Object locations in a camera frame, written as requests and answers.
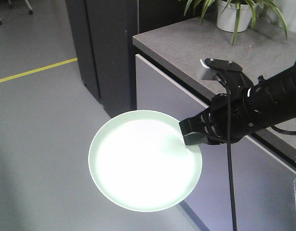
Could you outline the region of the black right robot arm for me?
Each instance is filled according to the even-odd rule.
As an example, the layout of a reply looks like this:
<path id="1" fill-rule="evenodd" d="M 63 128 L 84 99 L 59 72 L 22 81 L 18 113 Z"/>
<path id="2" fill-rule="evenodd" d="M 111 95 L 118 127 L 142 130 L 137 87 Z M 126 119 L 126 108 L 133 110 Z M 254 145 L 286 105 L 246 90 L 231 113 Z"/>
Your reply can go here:
<path id="1" fill-rule="evenodd" d="M 212 98 L 211 106 L 180 121 L 186 145 L 236 143 L 244 136 L 296 118 L 296 61 L 279 74 L 258 84 L 235 62 L 207 58 L 205 77 L 218 81 L 226 93 Z"/>

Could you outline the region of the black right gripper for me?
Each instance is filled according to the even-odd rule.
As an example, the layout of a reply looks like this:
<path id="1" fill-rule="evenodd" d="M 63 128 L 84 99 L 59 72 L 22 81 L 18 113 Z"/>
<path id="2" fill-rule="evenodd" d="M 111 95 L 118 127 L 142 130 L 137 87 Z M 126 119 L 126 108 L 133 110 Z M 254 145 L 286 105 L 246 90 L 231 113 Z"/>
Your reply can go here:
<path id="1" fill-rule="evenodd" d="M 243 121 L 245 107 L 241 102 L 228 102 L 230 95 L 217 94 L 212 105 L 200 114 L 179 122 L 185 145 L 236 143 L 249 132 Z"/>

